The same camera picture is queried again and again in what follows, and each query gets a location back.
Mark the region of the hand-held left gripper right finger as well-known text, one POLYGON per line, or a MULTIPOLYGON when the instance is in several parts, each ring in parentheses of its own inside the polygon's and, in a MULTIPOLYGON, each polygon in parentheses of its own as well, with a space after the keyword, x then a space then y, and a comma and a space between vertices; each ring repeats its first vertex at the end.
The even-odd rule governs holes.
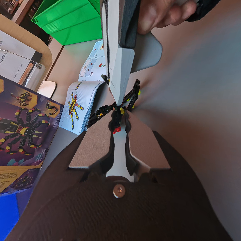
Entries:
POLYGON ((142 175, 156 170, 170 170, 170 165, 153 131, 130 111, 125 111, 125 124, 128 173, 142 175))

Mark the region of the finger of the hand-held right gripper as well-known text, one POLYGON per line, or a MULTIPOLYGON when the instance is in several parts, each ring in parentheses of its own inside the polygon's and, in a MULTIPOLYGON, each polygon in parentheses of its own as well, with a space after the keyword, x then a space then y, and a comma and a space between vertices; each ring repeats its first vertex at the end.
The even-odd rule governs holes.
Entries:
POLYGON ((104 46, 104 55, 106 62, 106 76, 108 79, 108 88, 110 90, 110 53, 109 53, 109 43, 108 43, 108 10, 107 10, 108 0, 100 1, 100 15, 101 15, 101 28, 104 46))
POLYGON ((129 48, 117 47, 110 52, 109 88, 118 106, 122 104, 126 92, 134 55, 134 50, 129 48))

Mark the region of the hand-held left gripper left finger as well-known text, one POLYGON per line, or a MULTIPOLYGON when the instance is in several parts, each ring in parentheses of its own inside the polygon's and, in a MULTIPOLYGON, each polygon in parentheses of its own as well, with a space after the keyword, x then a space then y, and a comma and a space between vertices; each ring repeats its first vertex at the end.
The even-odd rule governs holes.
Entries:
POLYGON ((70 164, 70 170, 107 173, 114 162, 113 116, 110 111, 85 133, 70 164))

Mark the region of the black yellow lego spider model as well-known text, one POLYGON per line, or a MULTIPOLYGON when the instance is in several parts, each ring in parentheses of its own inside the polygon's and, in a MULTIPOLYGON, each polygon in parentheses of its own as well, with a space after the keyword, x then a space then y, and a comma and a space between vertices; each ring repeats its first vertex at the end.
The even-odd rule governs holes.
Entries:
POLYGON ((134 104, 140 95, 140 80, 136 79, 133 89, 128 92, 125 97, 123 98, 122 104, 118 106, 116 102, 112 105, 105 105, 100 107, 93 115, 89 117, 88 124, 86 125, 87 129, 93 126, 96 122, 98 122, 102 117, 107 115, 112 110, 115 110, 117 113, 115 114, 113 121, 114 121, 114 129, 113 134, 120 132, 120 122, 122 120, 122 116, 124 115, 125 111, 131 111, 134 108, 134 104))

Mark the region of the open lego instruction booklet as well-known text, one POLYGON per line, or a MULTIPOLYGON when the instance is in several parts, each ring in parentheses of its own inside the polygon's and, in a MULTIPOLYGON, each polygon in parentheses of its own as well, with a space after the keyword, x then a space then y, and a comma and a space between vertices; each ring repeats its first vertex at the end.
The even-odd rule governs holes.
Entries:
POLYGON ((86 130, 96 92, 105 81, 106 59, 103 40, 95 45, 83 64, 77 82, 67 91, 67 98, 59 121, 59 127, 77 135, 86 130))

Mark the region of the purple yellow lego box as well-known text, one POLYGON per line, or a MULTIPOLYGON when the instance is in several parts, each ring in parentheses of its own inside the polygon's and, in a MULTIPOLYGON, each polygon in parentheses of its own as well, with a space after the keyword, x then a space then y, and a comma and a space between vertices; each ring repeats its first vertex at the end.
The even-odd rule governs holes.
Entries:
POLYGON ((1 195, 33 186, 62 111, 62 104, 1 76, 1 195))

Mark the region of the green plastic bin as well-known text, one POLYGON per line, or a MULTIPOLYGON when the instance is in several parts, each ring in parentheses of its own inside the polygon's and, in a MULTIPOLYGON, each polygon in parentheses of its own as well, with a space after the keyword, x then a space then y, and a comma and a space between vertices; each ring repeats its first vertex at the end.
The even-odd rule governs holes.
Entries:
POLYGON ((102 38, 99 0, 44 0, 32 22, 62 45, 102 38))

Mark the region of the wooden display board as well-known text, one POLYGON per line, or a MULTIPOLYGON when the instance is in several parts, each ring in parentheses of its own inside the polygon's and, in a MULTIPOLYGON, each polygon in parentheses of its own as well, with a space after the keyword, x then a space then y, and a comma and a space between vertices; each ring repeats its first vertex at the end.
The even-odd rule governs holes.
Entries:
POLYGON ((52 54, 49 47, 40 38, 17 25, 2 14, 0 14, 0 30, 42 54, 39 63, 45 66, 45 71, 34 89, 37 91, 52 64, 52 54))

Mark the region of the white rounded panel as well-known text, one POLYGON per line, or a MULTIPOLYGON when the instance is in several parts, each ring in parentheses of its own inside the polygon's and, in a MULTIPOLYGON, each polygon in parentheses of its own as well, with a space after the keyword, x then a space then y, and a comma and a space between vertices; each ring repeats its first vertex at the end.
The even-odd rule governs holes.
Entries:
POLYGON ((57 87, 57 84, 55 82, 44 80, 40 85, 37 93, 51 99, 56 90, 56 87, 57 87))

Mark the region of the blue plastic bin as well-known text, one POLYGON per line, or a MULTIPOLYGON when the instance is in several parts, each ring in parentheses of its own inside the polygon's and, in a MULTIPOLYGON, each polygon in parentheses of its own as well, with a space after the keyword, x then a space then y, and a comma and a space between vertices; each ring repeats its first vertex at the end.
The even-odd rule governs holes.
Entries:
POLYGON ((22 215, 30 193, 27 191, 0 197, 0 240, 3 241, 22 215))

